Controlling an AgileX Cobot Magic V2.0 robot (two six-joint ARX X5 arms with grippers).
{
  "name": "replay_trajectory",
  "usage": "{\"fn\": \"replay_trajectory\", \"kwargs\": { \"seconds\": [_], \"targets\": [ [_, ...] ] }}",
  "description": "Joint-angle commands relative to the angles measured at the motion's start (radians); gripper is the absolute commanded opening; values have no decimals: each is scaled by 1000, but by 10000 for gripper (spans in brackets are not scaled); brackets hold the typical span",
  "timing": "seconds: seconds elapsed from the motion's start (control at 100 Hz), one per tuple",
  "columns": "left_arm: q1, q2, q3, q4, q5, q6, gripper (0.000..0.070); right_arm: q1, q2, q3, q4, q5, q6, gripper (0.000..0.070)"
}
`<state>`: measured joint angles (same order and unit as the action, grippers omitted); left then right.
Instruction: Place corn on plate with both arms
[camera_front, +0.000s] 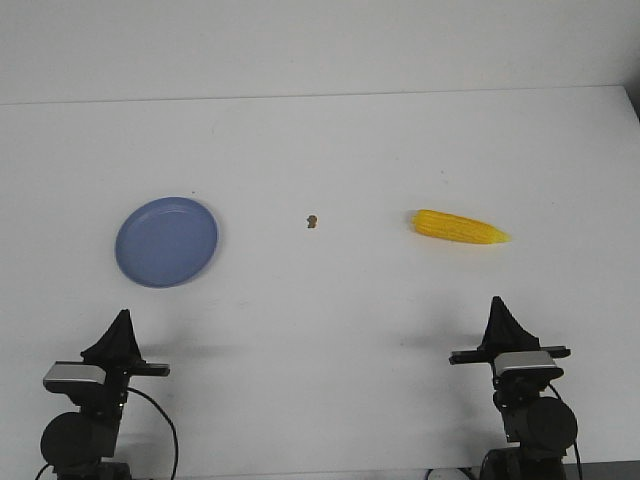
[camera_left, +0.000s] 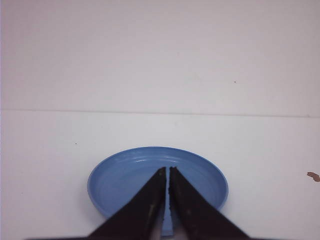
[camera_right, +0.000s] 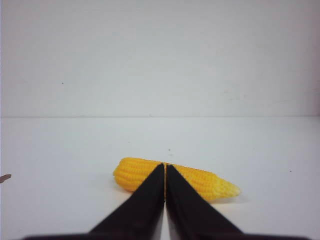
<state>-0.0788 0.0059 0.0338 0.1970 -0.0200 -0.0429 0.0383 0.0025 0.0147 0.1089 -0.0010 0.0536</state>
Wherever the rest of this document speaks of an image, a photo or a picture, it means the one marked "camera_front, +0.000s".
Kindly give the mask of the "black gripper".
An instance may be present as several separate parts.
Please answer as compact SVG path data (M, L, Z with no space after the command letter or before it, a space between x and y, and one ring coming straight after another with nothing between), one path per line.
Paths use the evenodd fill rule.
M539 338L527 332L499 296L491 301L487 326L479 350L454 351L450 365L488 364L492 384L504 395L538 395L564 375L556 361L571 355L565 346L540 348ZM481 350L527 350L491 354Z
M67 395L71 400L108 400L124 391L132 376L167 377L167 364L142 361L129 309L122 309L106 332L92 346L81 352L84 362L134 362L129 366L99 366L106 372L103 386L78 388Z

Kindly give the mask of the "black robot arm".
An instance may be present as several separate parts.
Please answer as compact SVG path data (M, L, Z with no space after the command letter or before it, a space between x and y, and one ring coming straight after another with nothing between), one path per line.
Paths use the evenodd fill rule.
M56 361L43 378L44 388L77 407L45 427L40 451L58 479L130 479L126 462L113 462L124 407L134 393L133 377L166 377L167 364L149 363L141 355L130 311L121 310L106 332L81 353L79 361Z
M564 375L556 363L565 346L543 346L512 315L503 299L492 298L487 326L474 350L453 351L452 365L488 364L492 401L501 415L508 447L483 458L480 479L565 479L563 458L576 445L578 422L558 396L543 392Z

